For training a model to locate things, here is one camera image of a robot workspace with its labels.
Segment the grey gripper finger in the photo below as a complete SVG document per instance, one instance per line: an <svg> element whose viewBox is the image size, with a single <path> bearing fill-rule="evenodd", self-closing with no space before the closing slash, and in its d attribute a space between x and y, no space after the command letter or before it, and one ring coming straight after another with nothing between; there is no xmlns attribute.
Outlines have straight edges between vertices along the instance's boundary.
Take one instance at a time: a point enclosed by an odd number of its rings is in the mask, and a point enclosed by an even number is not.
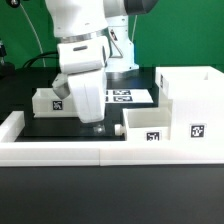
<svg viewBox="0 0 224 224"><path fill-rule="evenodd" d="M103 123L98 122L94 125L93 130L96 134L104 134L105 133L105 126Z"/></svg>

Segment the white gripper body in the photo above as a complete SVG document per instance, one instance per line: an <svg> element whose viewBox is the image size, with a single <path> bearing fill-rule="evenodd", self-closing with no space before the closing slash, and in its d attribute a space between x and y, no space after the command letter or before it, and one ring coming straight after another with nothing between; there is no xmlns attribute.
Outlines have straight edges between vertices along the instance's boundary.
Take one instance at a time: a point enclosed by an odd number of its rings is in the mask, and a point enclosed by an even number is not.
<svg viewBox="0 0 224 224"><path fill-rule="evenodd" d="M68 86L82 123L104 119L107 78L104 69L68 76Z"/></svg>

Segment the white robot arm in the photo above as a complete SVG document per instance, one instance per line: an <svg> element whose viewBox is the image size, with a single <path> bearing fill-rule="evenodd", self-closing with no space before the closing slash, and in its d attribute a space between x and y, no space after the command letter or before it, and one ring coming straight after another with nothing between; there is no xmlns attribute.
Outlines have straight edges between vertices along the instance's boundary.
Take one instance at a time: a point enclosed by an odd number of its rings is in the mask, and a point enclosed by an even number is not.
<svg viewBox="0 0 224 224"><path fill-rule="evenodd" d="M138 69L128 17L150 12L158 0L45 0L54 28L60 73L53 90L71 97L83 123L104 119L107 78Z"/></svg>

